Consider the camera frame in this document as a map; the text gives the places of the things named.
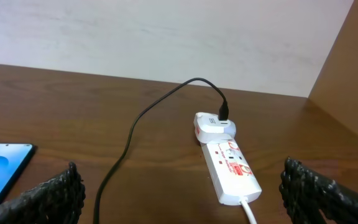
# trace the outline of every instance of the white wall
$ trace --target white wall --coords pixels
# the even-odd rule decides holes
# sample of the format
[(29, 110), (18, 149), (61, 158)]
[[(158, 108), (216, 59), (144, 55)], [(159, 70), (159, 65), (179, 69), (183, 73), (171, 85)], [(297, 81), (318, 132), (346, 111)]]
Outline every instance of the white wall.
[(0, 0), (0, 63), (308, 96), (352, 0)]

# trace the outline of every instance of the white cable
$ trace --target white cable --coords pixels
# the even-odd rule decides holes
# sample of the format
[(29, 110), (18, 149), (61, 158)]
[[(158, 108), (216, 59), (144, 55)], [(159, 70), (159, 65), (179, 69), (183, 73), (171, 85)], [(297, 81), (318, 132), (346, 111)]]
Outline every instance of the white cable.
[(252, 213), (251, 208), (249, 207), (248, 203), (247, 203), (248, 199), (247, 198), (243, 198), (241, 199), (240, 203), (244, 209), (244, 211), (246, 211), (246, 214), (248, 216), (248, 220), (250, 224), (257, 224), (256, 223), (256, 219), (254, 217), (254, 214)]

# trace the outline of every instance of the desk surface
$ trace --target desk surface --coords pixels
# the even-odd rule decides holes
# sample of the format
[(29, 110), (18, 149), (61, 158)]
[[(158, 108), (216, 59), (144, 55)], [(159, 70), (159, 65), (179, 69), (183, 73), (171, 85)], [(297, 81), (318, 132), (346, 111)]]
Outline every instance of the desk surface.
[[(133, 119), (177, 84), (0, 65), (0, 142), (39, 150), (8, 196), (77, 163), (86, 185), (79, 223), (91, 223), (96, 191), (121, 155)], [(287, 156), (358, 192), (358, 137), (305, 98), (223, 90), (236, 141), (263, 190), (259, 223), (290, 223), (278, 191)], [(150, 110), (101, 201), (101, 223), (247, 223), (218, 203), (193, 117), (217, 112), (212, 89), (186, 86)]]

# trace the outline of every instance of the charger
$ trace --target charger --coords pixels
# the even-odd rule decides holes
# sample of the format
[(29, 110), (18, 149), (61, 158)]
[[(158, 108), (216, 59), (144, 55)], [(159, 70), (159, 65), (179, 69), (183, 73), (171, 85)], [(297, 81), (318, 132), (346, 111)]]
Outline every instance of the charger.
[(250, 223), (256, 223), (248, 203), (262, 189), (234, 140), (236, 125), (209, 113), (196, 113), (194, 125), (219, 202), (242, 205)]

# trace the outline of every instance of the plug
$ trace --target plug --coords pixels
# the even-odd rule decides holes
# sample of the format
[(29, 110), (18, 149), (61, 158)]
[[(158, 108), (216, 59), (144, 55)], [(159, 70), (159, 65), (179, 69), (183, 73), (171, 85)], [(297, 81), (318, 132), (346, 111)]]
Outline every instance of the plug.
[(196, 113), (194, 125), (197, 139), (201, 143), (219, 143), (234, 139), (236, 135), (236, 125), (228, 119), (219, 120), (216, 114)]
[(229, 107), (227, 105), (227, 101), (224, 100), (222, 106), (219, 109), (219, 117), (220, 121), (226, 121), (229, 118)]

